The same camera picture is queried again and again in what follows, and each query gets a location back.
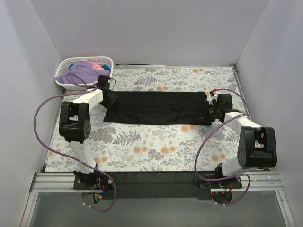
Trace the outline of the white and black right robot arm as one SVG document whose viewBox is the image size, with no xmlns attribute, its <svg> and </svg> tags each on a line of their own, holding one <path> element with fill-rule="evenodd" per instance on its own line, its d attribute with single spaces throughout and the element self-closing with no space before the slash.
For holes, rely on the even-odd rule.
<svg viewBox="0 0 303 227">
<path fill-rule="evenodd" d="M 202 121 L 220 121 L 210 134 L 223 126 L 228 126 L 239 136 L 237 156 L 220 163 L 214 171 L 214 178 L 206 178 L 194 169 L 198 179 L 215 182 L 220 188 L 227 187 L 233 179 L 246 172 L 263 168 L 273 168 L 277 164 L 276 136 L 272 127 L 265 127 L 249 119 L 248 113 L 233 108 L 230 94 L 216 94 L 211 91 L 204 102 Z"/>
</svg>

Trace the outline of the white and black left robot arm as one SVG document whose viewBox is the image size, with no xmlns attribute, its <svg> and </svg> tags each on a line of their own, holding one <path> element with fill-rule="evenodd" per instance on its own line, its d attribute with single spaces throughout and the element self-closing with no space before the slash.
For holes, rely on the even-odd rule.
<svg viewBox="0 0 303 227">
<path fill-rule="evenodd" d="M 61 104 L 59 134 L 69 143 L 75 158 L 80 161 L 74 188 L 96 190 L 113 189 L 113 180 L 96 171 L 98 165 L 90 150 L 91 133 L 90 111 L 109 96 L 110 76 L 100 75 L 98 82 L 89 87 L 79 98 Z"/>
</svg>

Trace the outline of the black t shirt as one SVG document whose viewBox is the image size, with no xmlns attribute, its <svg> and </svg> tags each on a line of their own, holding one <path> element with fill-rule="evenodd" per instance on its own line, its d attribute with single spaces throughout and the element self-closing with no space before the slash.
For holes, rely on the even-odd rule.
<svg viewBox="0 0 303 227">
<path fill-rule="evenodd" d="M 143 125 L 202 125 L 205 92 L 113 91 L 100 103 L 106 108 L 104 121 Z"/>
</svg>

